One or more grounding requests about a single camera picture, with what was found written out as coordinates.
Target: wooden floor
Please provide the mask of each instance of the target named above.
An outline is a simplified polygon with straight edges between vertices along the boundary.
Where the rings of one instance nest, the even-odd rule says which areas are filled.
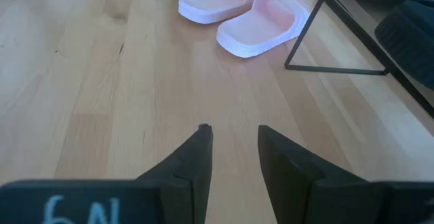
[[[303,0],[310,8],[316,0]],[[0,181],[134,178],[214,129],[208,223],[275,223],[267,124],[368,180],[434,180],[434,123],[390,75],[287,71],[216,43],[178,0],[0,0]],[[381,69],[327,7],[294,62]]]

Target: black metal leg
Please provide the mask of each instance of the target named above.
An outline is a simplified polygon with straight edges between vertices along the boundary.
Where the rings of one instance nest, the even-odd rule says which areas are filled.
[[[300,44],[301,44],[302,40],[304,39],[304,36],[306,35],[307,31],[309,30],[309,27],[311,27],[312,22],[315,19],[316,15],[318,14],[319,8],[321,8],[324,1],[325,0],[318,0],[317,3],[315,4],[315,7],[313,8],[311,15],[307,19],[306,24],[304,25],[303,29],[301,30],[300,35],[298,36],[298,38],[296,40],[296,43],[294,44],[294,47],[291,49],[291,52],[285,61],[285,68],[287,70],[293,70],[293,71],[313,71],[313,72],[346,73],[346,74],[359,74],[359,75],[387,75],[389,72],[386,69],[382,70],[382,71],[375,71],[375,70],[365,70],[365,69],[313,67],[313,66],[307,66],[307,65],[290,64],[292,58],[294,57],[295,53],[297,52],[297,49],[300,47]]]

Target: black metal frame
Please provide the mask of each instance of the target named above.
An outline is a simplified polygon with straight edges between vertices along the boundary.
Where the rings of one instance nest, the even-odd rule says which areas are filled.
[[[357,36],[357,38],[371,51],[371,53],[385,67],[384,70],[366,70],[366,69],[348,69],[335,67],[314,67],[307,65],[290,64],[297,49],[299,48],[304,36],[316,17],[319,8],[326,3],[333,12],[346,24],[346,26]],[[412,82],[402,73],[397,65],[389,58],[383,49],[373,40],[373,38],[354,20],[349,11],[339,0],[318,0],[309,16],[300,36],[297,38],[294,47],[291,49],[288,58],[285,61],[285,68],[293,71],[312,71],[326,73],[346,73],[358,75],[387,75],[392,74],[394,78],[407,90],[407,92],[419,103],[419,105],[434,118],[434,107],[428,100],[417,90]]]

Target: wood grain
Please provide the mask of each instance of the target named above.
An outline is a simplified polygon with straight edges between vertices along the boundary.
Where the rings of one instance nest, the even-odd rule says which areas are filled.
[[[433,120],[391,76],[287,71],[294,40],[235,57],[219,23],[186,20],[178,0],[0,2],[1,183],[134,178],[201,123],[214,130],[207,223],[275,223],[259,124],[368,180],[434,180]],[[381,68],[327,6],[293,62]]]

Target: white slide sandal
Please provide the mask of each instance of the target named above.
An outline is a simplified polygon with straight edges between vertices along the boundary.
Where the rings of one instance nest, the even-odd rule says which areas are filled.
[[[308,17],[307,6],[298,0],[254,0],[250,11],[218,27],[217,42],[249,58],[299,36]]]
[[[179,13],[191,21],[210,24],[242,14],[254,0],[179,0]]]

